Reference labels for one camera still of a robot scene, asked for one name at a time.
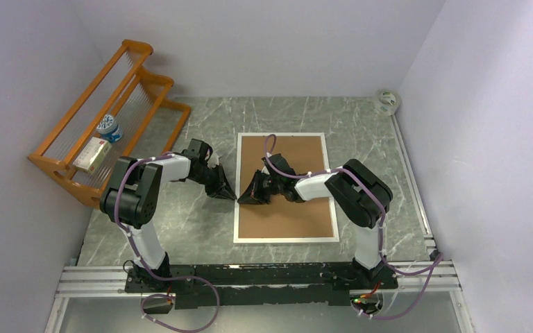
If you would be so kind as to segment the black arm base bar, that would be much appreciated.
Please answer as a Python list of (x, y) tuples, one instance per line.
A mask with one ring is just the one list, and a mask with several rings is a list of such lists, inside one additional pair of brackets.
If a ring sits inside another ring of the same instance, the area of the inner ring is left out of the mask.
[(170, 293), (176, 309), (216, 304), (344, 306), (359, 293), (398, 288), (391, 269), (371, 273), (355, 262), (173, 265), (171, 282), (144, 277), (133, 268), (127, 274), (127, 294)]

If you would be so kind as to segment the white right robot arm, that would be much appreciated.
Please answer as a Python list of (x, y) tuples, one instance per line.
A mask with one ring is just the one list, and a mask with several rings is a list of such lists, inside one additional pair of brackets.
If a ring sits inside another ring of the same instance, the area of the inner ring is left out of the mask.
[(267, 205), (277, 195), (292, 203), (333, 199), (355, 226), (354, 261), (358, 265), (353, 271), (354, 279), (361, 287), (372, 287), (380, 279), (386, 259), (381, 229), (394, 198), (388, 185), (356, 159), (314, 173), (296, 173), (279, 153), (269, 153), (262, 161), (264, 167), (254, 173), (237, 202)]

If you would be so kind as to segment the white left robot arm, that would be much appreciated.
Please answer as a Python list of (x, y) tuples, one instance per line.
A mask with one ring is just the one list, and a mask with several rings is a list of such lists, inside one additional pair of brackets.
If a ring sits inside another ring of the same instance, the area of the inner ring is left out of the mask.
[(121, 156), (100, 199), (99, 208), (127, 238), (134, 254), (134, 269), (153, 291), (171, 281), (170, 260), (153, 226), (160, 187), (165, 182), (191, 180), (210, 198), (236, 200), (223, 166), (211, 145), (192, 139), (179, 153), (136, 159)]

